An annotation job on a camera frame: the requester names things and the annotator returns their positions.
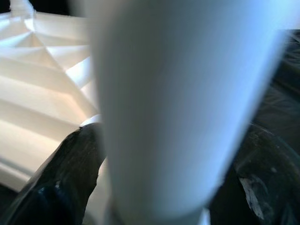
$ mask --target black trash bag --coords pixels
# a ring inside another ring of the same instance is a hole
[[[234,160],[250,209],[262,225],[300,225],[300,156],[251,125]]]
[[[293,30],[277,68],[274,81],[285,91],[300,98],[300,30]]]
[[[230,166],[223,185],[209,204],[210,225],[259,225],[249,208],[237,173]]]
[[[21,190],[0,224],[81,225],[105,158],[99,132],[94,123],[68,135]]]
[[[18,193],[0,184],[0,217],[17,197]]]
[[[300,101],[272,84],[256,113],[253,123],[280,136],[300,155]]]

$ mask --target black plastic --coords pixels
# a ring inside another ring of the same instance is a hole
[[[234,167],[261,224],[300,224],[300,157],[287,143],[252,125]]]
[[[68,135],[22,189],[0,224],[81,225],[105,158],[99,132],[99,124],[94,123]]]

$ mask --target dark background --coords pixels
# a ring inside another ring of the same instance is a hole
[[[38,12],[72,15],[68,0],[30,0],[30,2]],[[0,0],[0,13],[9,11],[9,0]]]

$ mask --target white cylinder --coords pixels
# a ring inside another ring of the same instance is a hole
[[[197,223],[268,84],[291,3],[87,8],[112,193],[126,225]]]
[[[23,18],[31,18],[34,8],[29,0],[10,0],[11,16],[20,16]]]

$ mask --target white tube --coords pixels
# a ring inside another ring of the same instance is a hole
[[[126,225],[197,223],[268,84],[293,2],[86,4],[112,192]]]
[[[34,8],[29,0],[10,0],[10,10],[12,17],[31,18],[34,14]]]

